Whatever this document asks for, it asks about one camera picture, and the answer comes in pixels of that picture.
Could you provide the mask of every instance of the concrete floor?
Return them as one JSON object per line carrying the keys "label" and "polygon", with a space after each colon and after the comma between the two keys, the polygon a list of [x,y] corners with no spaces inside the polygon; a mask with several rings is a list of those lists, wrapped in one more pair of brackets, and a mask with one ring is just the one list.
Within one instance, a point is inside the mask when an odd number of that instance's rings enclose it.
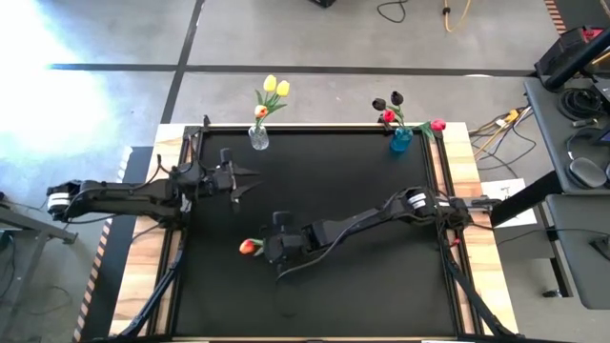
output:
{"label": "concrete floor", "polygon": [[[542,0],[478,0],[453,34],[442,27],[441,1],[411,0],[402,24],[376,13],[381,1],[338,0],[321,10],[306,0],[207,0],[189,63],[245,66],[351,66],[530,70],[557,39]],[[124,147],[153,142],[173,72],[47,71],[48,63],[176,64],[195,0],[20,1],[0,10],[5,51],[0,112],[0,190],[37,206],[45,189],[73,178],[114,179]],[[453,1],[454,13],[461,11]],[[12,34],[16,30],[23,35]],[[253,88],[265,74],[187,72],[173,123],[252,121]],[[469,127],[523,106],[522,78],[279,74],[291,81],[290,107],[275,122],[375,121],[376,96],[405,95],[412,121],[444,118]],[[535,119],[520,132],[539,144],[513,165],[526,183],[551,170]],[[509,135],[498,156],[511,160],[529,143]],[[494,166],[492,159],[481,168]],[[510,178],[504,169],[482,180]],[[43,213],[29,211],[48,220]],[[28,299],[29,309],[66,301],[43,316],[21,312],[15,342],[68,342],[78,314],[101,224],[70,228],[73,246],[51,241]],[[544,299],[554,288],[548,261],[510,261],[504,271],[520,331],[528,336],[602,342],[610,312],[587,311],[577,298]]]}

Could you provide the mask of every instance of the red tulip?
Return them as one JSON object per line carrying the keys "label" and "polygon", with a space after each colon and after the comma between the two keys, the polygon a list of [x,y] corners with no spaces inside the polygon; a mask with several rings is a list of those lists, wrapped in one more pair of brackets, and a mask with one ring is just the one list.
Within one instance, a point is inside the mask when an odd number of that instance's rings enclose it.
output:
{"label": "red tulip", "polygon": [[392,110],[385,110],[383,112],[383,120],[386,123],[392,123],[394,121],[394,119],[396,118],[397,114],[394,113],[394,111]]}
{"label": "red tulip", "polygon": [[436,119],[432,121],[430,127],[434,131],[443,131],[447,127],[447,123],[445,123],[445,121],[442,119]]}
{"label": "red tulip", "polygon": [[239,246],[239,252],[243,254],[253,253],[255,250],[256,246],[250,239],[241,242],[241,245]]}

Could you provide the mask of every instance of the wooden table frame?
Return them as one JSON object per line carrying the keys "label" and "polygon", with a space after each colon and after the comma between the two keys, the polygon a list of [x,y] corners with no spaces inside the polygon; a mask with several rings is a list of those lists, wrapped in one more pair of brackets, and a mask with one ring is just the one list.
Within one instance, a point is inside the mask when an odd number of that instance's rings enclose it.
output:
{"label": "wooden table frame", "polygon": [[[188,126],[197,126],[200,124],[166,124],[159,126],[152,155],[160,154],[165,165],[175,165],[180,156],[180,148],[182,146],[182,135],[184,128]],[[232,127],[247,129],[249,125],[244,124],[216,124],[211,125],[211,128],[217,127]],[[374,127],[376,124],[268,124],[268,127]],[[475,158],[470,146],[468,131],[464,123],[448,123],[447,129],[443,133],[443,140],[437,142],[430,141],[430,148],[434,160],[434,171],[436,174],[438,188],[449,194],[459,197],[475,197],[481,195],[480,181],[478,178],[478,170]],[[441,156],[446,155],[447,161],[443,163]],[[149,166],[148,177],[153,176],[156,170],[156,160],[153,158]],[[165,178],[167,175],[160,171],[156,178]],[[490,226],[489,217],[483,213],[474,213],[473,218],[477,224]],[[154,225],[154,222],[148,217],[139,217],[136,221],[133,234],[136,235],[147,228]],[[174,256],[177,249],[177,242],[180,239],[181,232],[164,232],[163,230],[154,230],[146,235],[141,236],[131,245],[127,264],[125,267],[121,289],[117,298],[114,315],[112,318],[112,326],[110,333],[120,333],[129,325],[140,311],[146,300],[151,295],[156,281],[162,275],[159,266],[167,266],[168,262],[163,261],[162,251],[169,250],[169,256]],[[499,261],[498,250],[494,234],[488,230],[471,226],[464,231],[462,237],[465,244],[461,244],[462,251],[458,248],[452,248],[452,253],[456,260],[466,256],[467,262],[471,267],[472,280],[474,281],[477,292],[481,295],[487,306],[490,308],[501,323],[512,332],[517,332],[517,323],[513,315],[512,305],[508,294],[508,289],[504,280],[502,267]],[[462,328],[465,333],[475,333],[476,327],[480,325],[479,320],[473,320],[471,315],[471,306],[465,293],[456,283],[457,294],[459,299],[459,314],[461,317]],[[171,295],[174,293],[173,285],[166,291],[159,306],[157,314],[151,318],[156,323],[155,331],[151,332],[148,327],[142,330],[144,333],[164,333],[168,329],[168,313],[170,309]],[[490,334],[489,329],[484,326],[482,328],[486,334]],[[420,340],[423,337],[371,337],[367,339],[374,340]],[[208,340],[230,340],[239,339],[246,340],[243,337],[239,338],[211,338],[211,337],[179,337],[179,340],[189,341],[208,341]],[[264,340],[272,340],[271,338],[259,338]],[[305,338],[296,337],[281,337],[273,340],[298,340]],[[323,338],[325,340],[338,340],[337,337]]]}

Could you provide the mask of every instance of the tulip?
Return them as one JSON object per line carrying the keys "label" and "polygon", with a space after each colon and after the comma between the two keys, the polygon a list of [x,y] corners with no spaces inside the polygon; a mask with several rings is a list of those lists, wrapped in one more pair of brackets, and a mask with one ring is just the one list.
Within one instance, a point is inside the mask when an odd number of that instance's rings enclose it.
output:
{"label": "tulip", "polygon": [[392,101],[392,104],[394,104],[394,106],[400,106],[400,105],[402,105],[404,98],[402,97],[402,94],[400,94],[399,92],[393,91],[392,95],[390,95],[390,100]]}
{"label": "tulip", "polygon": [[377,111],[385,110],[385,100],[379,98],[373,100],[373,108]]}
{"label": "tulip", "polygon": [[246,239],[241,242],[239,246],[239,252],[243,254],[253,253],[256,250],[256,245],[250,239]]}
{"label": "tulip", "polygon": [[267,106],[264,105],[256,105],[254,108],[254,115],[256,118],[264,118],[267,115]]}
{"label": "tulip", "polygon": [[383,112],[383,120],[386,123],[392,123],[396,118],[396,114],[392,110],[386,110]]}
{"label": "tulip", "polygon": [[434,131],[443,131],[447,127],[447,123],[442,119],[435,119],[430,123],[430,127]]}
{"label": "tulip", "polygon": [[288,96],[290,92],[290,84],[288,81],[282,81],[277,85],[277,91],[275,91],[279,96]]}
{"label": "tulip", "polygon": [[263,83],[263,90],[265,91],[275,91],[275,85],[277,85],[277,79],[273,75],[267,76],[265,82]]}

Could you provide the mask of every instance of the glass vase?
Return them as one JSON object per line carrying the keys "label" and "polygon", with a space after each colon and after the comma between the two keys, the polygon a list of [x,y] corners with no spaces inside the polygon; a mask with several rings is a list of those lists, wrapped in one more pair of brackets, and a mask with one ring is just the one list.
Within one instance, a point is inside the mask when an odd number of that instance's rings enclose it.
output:
{"label": "glass vase", "polygon": [[392,141],[390,142],[390,150],[395,152],[405,152],[413,139],[413,130],[398,128],[394,131]]}
{"label": "glass vase", "polygon": [[269,147],[269,136],[267,135],[267,129],[262,125],[252,125],[248,129],[248,135],[250,136],[250,143],[252,147],[258,151],[262,151]]}

